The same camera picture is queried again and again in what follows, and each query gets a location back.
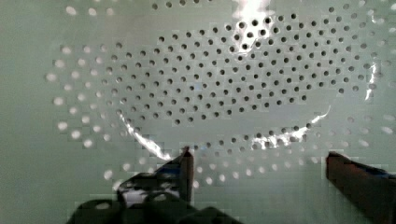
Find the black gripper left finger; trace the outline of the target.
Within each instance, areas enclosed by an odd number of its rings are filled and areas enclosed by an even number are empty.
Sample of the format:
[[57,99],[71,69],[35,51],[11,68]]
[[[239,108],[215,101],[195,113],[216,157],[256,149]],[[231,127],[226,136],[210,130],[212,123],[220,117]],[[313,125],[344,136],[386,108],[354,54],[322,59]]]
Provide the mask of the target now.
[[189,147],[179,156],[153,173],[139,173],[123,181],[117,188],[117,198],[126,207],[142,203],[151,193],[167,192],[186,202],[191,201],[194,158]]

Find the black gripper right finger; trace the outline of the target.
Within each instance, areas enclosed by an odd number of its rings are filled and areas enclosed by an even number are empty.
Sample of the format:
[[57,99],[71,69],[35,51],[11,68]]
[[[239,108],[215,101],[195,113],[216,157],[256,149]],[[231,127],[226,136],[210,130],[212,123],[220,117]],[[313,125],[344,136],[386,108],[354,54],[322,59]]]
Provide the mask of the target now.
[[326,177],[374,224],[395,224],[395,175],[331,151]]

